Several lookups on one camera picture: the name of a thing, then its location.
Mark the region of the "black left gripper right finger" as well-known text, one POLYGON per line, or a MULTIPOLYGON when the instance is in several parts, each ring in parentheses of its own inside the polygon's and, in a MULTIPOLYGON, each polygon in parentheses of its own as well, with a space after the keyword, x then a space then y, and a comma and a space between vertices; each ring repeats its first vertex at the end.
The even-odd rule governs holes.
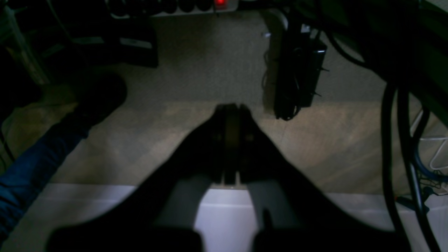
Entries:
POLYGON ((373 228, 344 212, 281 154, 240 106, 242 160, 259 219, 253 252, 410 252, 407 237, 373 228))

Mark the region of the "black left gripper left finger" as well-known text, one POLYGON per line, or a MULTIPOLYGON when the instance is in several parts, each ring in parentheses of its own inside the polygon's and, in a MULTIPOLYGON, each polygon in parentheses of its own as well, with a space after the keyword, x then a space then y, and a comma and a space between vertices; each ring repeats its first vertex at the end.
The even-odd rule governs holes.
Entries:
POLYGON ((79 225, 55 230, 48 252, 201 252, 195 231, 200 202, 222 174, 225 105, 194 129, 124 201, 79 225))

